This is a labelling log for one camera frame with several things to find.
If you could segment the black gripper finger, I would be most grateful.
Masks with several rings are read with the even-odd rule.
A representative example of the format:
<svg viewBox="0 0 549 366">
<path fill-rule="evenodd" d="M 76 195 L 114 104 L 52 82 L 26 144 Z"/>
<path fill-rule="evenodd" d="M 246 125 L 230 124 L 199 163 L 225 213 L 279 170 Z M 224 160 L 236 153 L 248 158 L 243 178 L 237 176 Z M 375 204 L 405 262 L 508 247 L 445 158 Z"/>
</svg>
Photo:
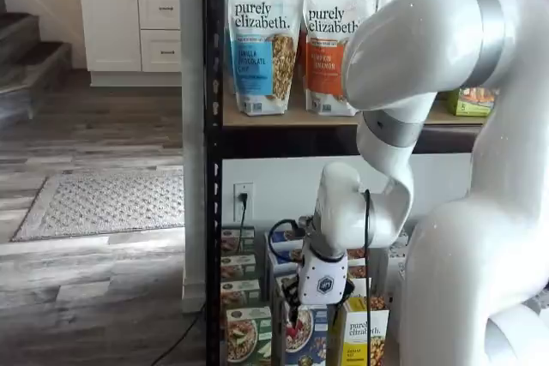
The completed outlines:
<svg viewBox="0 0 549 366">
<path fill-rule="evenodd" d="M 299 276 L 297 274 L 281 281 L 281 319 L 287 327 L 295 330 L 299 318 Z"/>
<path fill-rule="evenodd" d="M 345 287 L 341 295 L 341 300 L 338 302 L 338 307 L 342 307 L 343 304 L 353 295 L 355 291 L 355 284 L 351 279 L 346 279 Z"/>
</svg>

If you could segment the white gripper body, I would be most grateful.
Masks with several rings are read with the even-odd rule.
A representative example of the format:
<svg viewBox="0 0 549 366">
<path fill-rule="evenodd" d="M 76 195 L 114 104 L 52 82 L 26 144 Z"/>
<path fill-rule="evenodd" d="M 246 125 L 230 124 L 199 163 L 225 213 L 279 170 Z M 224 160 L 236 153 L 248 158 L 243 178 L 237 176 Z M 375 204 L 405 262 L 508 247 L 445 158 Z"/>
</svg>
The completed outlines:
<svg viewBox="0 0 549 366">
<path fill-rule="evenodd" d="M 347 253 L 324 260 L 311 248 L 302 249 L 299 269 L 299 301 L 303 305 L 331 305 L 341 301 L 347 284 Z"/>
</svg>

